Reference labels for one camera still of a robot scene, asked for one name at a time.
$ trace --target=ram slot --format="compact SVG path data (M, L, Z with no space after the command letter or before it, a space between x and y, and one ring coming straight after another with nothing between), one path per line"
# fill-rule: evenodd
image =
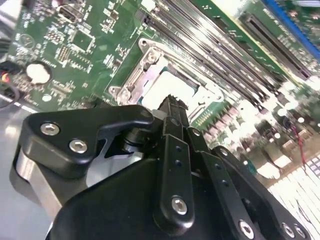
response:
M167 10L168 12L174 12L181 19L183 19L184 22L188 23L191 26L191 28L195 29L196 31L200 31L200 29L204 28L204 26L201 23L197 22L197 20L196 20L197 18L191 18L190 13L188 11L186 11L183 8L183 6L179 5L179 3L174 2L172 0L162 0L161 2L165 3L165 5L169 7L168 10L165 9L165 7L163 7L162 9ZM243 61L242 57L239 53L229 50L228 47L226 47L223 42L220 42L211 31L208 30L208 31L202 32L202 34L204 36L206 36L206 42L209 42L211 45L214 45L216 48L222 50L224 52L224 54L229 59L231 59L233 62L237 63L238 66L241 67L242 71L249 72L251 74L251 78L253 78L256 82L258 82L262 86L264 86L269 92L271 92L275 95L279 94L276 86L272 85L266 79L261 77L257 73L257 71L249 63ZM195 37L198 38L198 41L205 43L198 36L195 36ZM247 53L245 53L245 55L253 63L255 63L259 66L259 64L251 56L249 56ZM262 73L264 75L267 75L267 76L269 76L269 78L272 79L272 76L270 76L269 74L264 72L262 69L259 69L259 70L260 70L260 74Z
M214 68L213 64L211 62L208 62L208 60L205 57L198 54L193 49L189 48L179 37L177 37L175 34L173 34L162 23L158 22L158 20L154 16L150 16L150 18L151 18L151 22L149 22L148 25L150 27L153 27L157 32L159 32L161 34L161 36L168 38L168 40L170 42L173 42L174 44L176 44L179 48L181 48L186 53L188 53L195 61L197 61L198 63L200 63L204 67L206 67L209 71L211 71L211 73L213 75L216 75L219 78L226 81L233 90L235 90L240 95L242 95L245 99L247 99L249 102L251 102L254 106L260 105L259 101L252 96L251 92L238 86L225 72L221 71L218 68Z
M273 81L277 84L282 84L283 82L285 82L287 79L286 77L284 77L283 75L274 72L274 71L270 71L268 69L265 68L265 66L263 66L261 63L257 62L251 55L251 53L246 50L243 49L242 46L240 46L236 41L234 41L231 37L229 37L226 32L224 32L222 29L220 29L218 26L216 26L206 15L204 15L196 6L194 6L190 0L180 0L179 1L180 6L183 6L184 9L188 10L188 11L192 11L194 13L194 19L204 19L206 22L205 28L210 31L212 34L213 30L215 32L218 32L219 34L223 35L223 37L228 40L230 43L233 44L233 46L238 46L240 49L237 49L237 51L239 51L242 55L246 56L247 58L250 59L250 61L256 66L260 66L259 70L264 73L267 76L271 76L270 78L273 79Z
M309 70L254 15L247 14L243 23L294 74L303 80L312 76Z
M190 43L192 43L194 45L194 48L197 48L194 49L194 51L201 53L201 55L205 56L205 58L209 62L218 63L219 66L222 66L225 74L229 75L232 79L236 79L237 81L242 83L248 90L250 90L252 93L255 93L261 101L267 98L267 95L262 92L257 86L251 84L251 82L246 79L246 76L244 76L237 68L229 64L227 61L225 61L225 59L222 59L220 55L213 49L207 48L200 41L197 41L197 37L190 31L188 31L187 27L181 25L180 22L171 17L169 14L158 12L157 16L160 17L162 21L164 20L167 26L170 26L170 30L172 32L179 33L180 37L183 37Z

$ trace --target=motherboard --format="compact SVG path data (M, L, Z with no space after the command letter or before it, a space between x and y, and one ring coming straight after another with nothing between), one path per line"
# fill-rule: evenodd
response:
M192 102L190 119L199 127L202 113L217 108L211 103L245 99L262 109L269 92L291 78L205 0L36 0L21 11L8 59L49 68L47 82L32 81L28 71L13 77L24 99L41 111L137 103L157 108L162 96L148 105L148 91L158 76L157 87L166 89L169 76L185 87L186 95L177 97ZM146 80L148 70L153 79Z
M37 111L152 110L172 95L209 148L288 148L288 123L320 131L320 54L270 1L24 1L2 80Z

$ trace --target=integrated circuit chip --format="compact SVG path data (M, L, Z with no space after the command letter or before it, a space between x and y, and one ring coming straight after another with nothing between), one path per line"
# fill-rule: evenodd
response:
M78 30L73 37L72 43L74 46L77 46L79 49L87 52L91 46L93 39L82 31Z

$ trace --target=black memory slot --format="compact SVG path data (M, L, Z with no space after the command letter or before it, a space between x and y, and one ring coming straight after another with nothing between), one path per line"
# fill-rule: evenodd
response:
M183 9L182 6L179 6L178 3L173 2L172 0L162 0L164 3L168 3L169 5L171 5L172 7L169 8L170 11L171 10L175 10L176 14L180 14L180 16L183 18L184 21L186 21L188 24L190 24L193 28L195 29L199 29L201 27L203 27L200 23L198 23L196 20L194 20L193 18L191 18L187 13L187 11L185 9ZM261 85L263 85L268 91L270 91L271 93L275 93L277 94L277 88L275 86L273 86L272 84L270 84L267 80L265 80L263 77L261 77L256 71L255 69L253 69L253 67L243 61L241 59L241 56L236 53L236 52L232 52L231 50L229 50L222 42L219 42L216 37L210 32L206 32L203 33L205 35L208 35L208 41L210 40L214 40L214 42L210 41L213 45L215 45L215 47L217 48L221 48L222 50L225 51L226 55L228 56L228 58L232 59L234 62L238 63L240 66L244 67L247 71L249 71L254 77L255 77L255 81L259 82ZM248 54L245 54L248 58L250 58L250 60L254 63L255 60Z
M243 23L293 73L303 80L312 76L310 71L254 15L247 14Z
M172 34L165 26L163 26L157 20L154 21L153 17L150 17L150 18L151 18L151 22L149 23L149 25L151 27L153 27L157 32L161 33L164 37L168 38L168 40L175 43L179 48L181 48L186 53L188 53L194 60L196 60L201 65L203 65L207 69L209 69L213 75L216 75L216 76L220 77L221 79L223 79L224 81L226 81L233 90L238 92L240 95L242 95L245 99L247 99L253 105L255 105L255 106L259 105L259 102L254 97L252 97L252 94L249 91L242 89L238 85L234 84L234 81L229 76L225 75L224 72L222 72L220 69L213 68L212 64L206 63L207 60L203 56L199 55L197 52L188 48L186 46L186 44L183 41L181 41L180 38L178 38L176 35Z
M190 2L190 0L180 0L179 4L184 5L184 6L188 6L191 10L193 10L200 18L203 18L204 20L206 20L210 26L212 28L214 28L215 30L219 31L220 34L226 34L226 32L224 30L221 30L220 28L215 27L212 23L211 20L204 15L193 3ZM285 82L287 79L274 71L270 71L268 70L263 64L257 62L253 57L252 57L252 52L249 51L249 49L245 49L243 48L243 45L240 45L238 42L236 42L235 40L233 40L231 37L229 37L227 34L224 36L230 43L233 43L234 46L239 46L243 51L240 50L240 52L243 55L246 55L248 58L250 58L251 62L256 65L256 66L260 66L262 69L264 69L264 74L269 75L269 77L271 77L277 84L281 84L283 82Z
M261 101L263 101L263 99L267 97L267 95L264 92L262 92L258 88L258 86L251 83L251 81L248 80L242 72L240 72L237 68L229 64L224 59L222 59L221 56L218 53L216 53L213 49L211 49L208 45L204 45L203 43L201 44L200 39L196 41L198 37L195 34L188 32L187 27L181 25L180 22L171 17L169 14L163 14L159 11L157 15L160 18L162 18L162 20L165 20L167 24L171 23L171 27L175 28L175 31L179 32L180 34L183 34L185 38L194 43L202 52L208 54L208 56L212 58L215 62L226 68L228 70L228 75L232 76L235 79L238 79L247 89L249 89L253 93L256 93Z

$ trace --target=screw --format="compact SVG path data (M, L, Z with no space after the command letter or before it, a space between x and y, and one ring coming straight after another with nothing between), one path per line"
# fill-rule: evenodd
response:
M147 58L150 63L154 63L157 60L157 56L153 52L150 52Z
M173 210L180 215L185 215L188 211L187 204L180 197L172 198L171 205Z
M69 143L69 148L77 154L83 154L88 150L87 144L79 139L72 140Z
M295 228L296 232L297 232L301 237L303 237L304 239L307 238L307 236L306 236L306 234L304 233L304 231L303 231L297 224L294 225L294 228Z
M241 229L241 232L248 238L248 239L254 239L255 238L255 233L253 231L253 229L251 228L251 226L243 221L240 220L239 221L239 227Z
M225 149L221 148L220 151L223 155L228 156L228 152Z
M284 232L291 238L295 238L295 233L294 231L286 224L286 223L282 223L282 227Z
M49 136L57 135L60 132L60 128L54 123L50 123L50 122L42 124L40 126L40 130L43 134L49 135Z
M200 132L197 129L192 129L192 132L194 133L194 135L196 135L197 137L200 136Z

